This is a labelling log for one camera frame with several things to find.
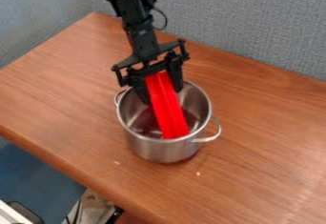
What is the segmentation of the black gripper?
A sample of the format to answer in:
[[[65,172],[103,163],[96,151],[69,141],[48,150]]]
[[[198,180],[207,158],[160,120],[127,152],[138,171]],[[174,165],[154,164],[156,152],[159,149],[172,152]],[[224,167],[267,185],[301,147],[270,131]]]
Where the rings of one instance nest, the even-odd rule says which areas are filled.
[[[131,47],[131,55],[111,68],[118,76],[120,86],[130,86],[144,104],[150,104],[150,92],[144,78],[160,71],[167,71],[174,89],[183,89],[182,65],[190,59],[184,41],[178,39],[170,43],[158,43],[152,18],[140,22],[123,20]]]

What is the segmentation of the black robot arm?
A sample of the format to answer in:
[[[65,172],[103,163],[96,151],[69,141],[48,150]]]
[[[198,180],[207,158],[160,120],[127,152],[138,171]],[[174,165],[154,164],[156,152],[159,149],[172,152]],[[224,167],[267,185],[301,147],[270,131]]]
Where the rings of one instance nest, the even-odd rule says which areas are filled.
[[[130,86],[140,100],[150,103],[146,78],[160,71],[168,74],[176,92],[183,89],[182,65],[190,59],[184,41],[158,43],[151,11],[160,9],[156,0],[106,0],[122,18],[122,28],[131,46],[131,55],[116,63],[111,71],[116,74],[120,86]]]

